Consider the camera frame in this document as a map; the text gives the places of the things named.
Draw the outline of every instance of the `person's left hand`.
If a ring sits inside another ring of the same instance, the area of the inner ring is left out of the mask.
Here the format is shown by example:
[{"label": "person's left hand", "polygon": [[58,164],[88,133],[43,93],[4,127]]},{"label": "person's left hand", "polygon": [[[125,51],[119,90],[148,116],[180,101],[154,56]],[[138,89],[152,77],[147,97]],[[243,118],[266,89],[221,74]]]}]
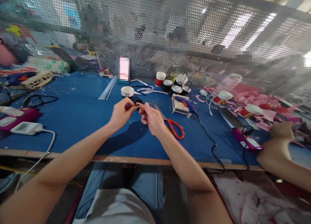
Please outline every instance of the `person's left hand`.
[{"label": "person's left hand", "polygon": [[122,128],[138,107],[128,97],[114,105],[109,125],[114,131]]}]

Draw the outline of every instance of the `paper cup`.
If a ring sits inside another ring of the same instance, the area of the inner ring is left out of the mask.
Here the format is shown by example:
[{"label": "paper cup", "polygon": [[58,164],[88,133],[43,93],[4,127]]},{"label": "paper cup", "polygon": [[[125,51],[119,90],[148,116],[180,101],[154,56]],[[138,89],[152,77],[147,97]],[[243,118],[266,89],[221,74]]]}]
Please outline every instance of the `paper cup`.
[{"label": "paper cup", "polygon": [[163,73],[163,72],[157,72],[157,74],[156,74],[156,79],[155,79],[155,86],[156,87],[161,87],[161,85],[162,85],[162,83],[163,83],[163,81],[164,81],[164,79],[165,79],[165,77],[166,77],[166,73]]},{"label": "paper cup", "polygon": [[180,95],[186,96],[189,92],[191,92],[191,89],[189,87],[187,87],[187,86],[183,86]]},{"label": "paper cup", "polygon": [[171,80],[164,80],[162,84],[162,91],[169,92],[170,88],[172,87],[173,82]]},{"label": "paper cup", "polygon": [[233,94],[231,94],[228,91],[221,91],[219,92],[219,94],[217,95],[216,98],[214,98],[213,102],[216,104],[223,104],[225,101],[231,99],[233,97]]},{"label": "paper cup", "polygon": [[254,104],[248,104],[245,108],[243,108],[239,114],[244,117],[244,118],[249,118],[249,117],[252,117],[253,115],[256,115],[256,114],[261,114],[263,112],[263,110],[254,105]]},{"label": "paper cup", "polygon": [[174,82],[174,85],[182,86],[182,85],[185,85],[187,82],[188,82],[188,76],[187,76],[187,73],[184,72],[177,76]]},{"label": "paper cup", "polygon": [[172,97],[173,94],[180,95],[182,88],[180,86],[174,85],[172,89],[169,91],[169,96]]},{"label": "paper cup", "polygon": [[124,86],[121,88],[121,95],[123,98],[125,97],[129,97],[130,100],[133,99],[133,95],[134,95],[134,88],[130,87],[130,86]]}]

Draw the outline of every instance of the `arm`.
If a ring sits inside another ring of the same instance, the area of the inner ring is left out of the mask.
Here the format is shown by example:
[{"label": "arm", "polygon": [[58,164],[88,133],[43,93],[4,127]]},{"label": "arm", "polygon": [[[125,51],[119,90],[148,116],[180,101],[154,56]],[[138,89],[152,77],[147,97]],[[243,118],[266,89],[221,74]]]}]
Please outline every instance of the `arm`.
[{"label": "arm", "polygon": [[294,139],[291,126],[289,122],[272,126],[271,139],[263,144],[257,161],[268,172],[311,192],[311,169],[293,162],[288,151]]},{"label": "arm", "polygon": [[191,223],[232,224],[227,210],[202,168],[183,146],[170,134],[159,111],[148,103],[139,104],[142,123],[161,142],[172,165],[187,187]]},{"label": "arm", "polygon": [[67,183],[91,161],[101,145],[128,121],[136,109],[129,98],[117,103],[107,125],[53,159],[0,207],[0,223],[19,223],[21,220],[23,223],[45,223]]}]

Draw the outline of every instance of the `perforated metal sheet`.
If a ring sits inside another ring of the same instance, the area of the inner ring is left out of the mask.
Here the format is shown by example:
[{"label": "perforated metal sheet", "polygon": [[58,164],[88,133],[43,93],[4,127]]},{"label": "perforated metal sheet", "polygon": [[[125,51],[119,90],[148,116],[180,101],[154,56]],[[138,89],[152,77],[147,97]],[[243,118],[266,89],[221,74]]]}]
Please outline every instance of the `perforated metal sheet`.
[{"label": "perforated metal sheet", "polygon": [[[108,11],[108,44],[79,44],[85,9]],[[132,78],[187,71],[193,85],[204,86],[238,72],[268,93],[311,89],[303,63],[311,51],[311,15],[263,0],[3,0],[0,10],[0,37],[26,44],[34,55],[52,55],[44,48],[51,42],[73,56],[94,50],[99,62],[79,61],[77,69],[84,72],[109,67],[116,74],[117,57],[123,55],[132,58]],[[37,44],[6,31],[13,23],[24,25]],[[167,53],[167,34],[174,29],[187,31],[185,56]],[[244,63],[242,57],[233,66],[229,48],[239,47],[256,48],[258,59],[245,55]]]}]

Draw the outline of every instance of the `hot glue gun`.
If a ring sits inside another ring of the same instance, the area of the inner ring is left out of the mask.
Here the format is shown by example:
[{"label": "hot glue gun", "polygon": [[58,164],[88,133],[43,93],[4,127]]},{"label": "hot glue gun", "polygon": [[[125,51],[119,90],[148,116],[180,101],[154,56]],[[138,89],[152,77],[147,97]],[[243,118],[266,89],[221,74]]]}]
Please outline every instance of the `hot glue gun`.
[{"label": "hot glue gun", "polygon": [[190,100],[190,99],[184,99],[182,97],[179,97],[179,96],[175,96],[174,97],[178,102],[182,102],[186,107],[189,108],[189,112],[191,114],[195,113],[195,108],[194,106],[192,106],[193,104],[193,100]]}]

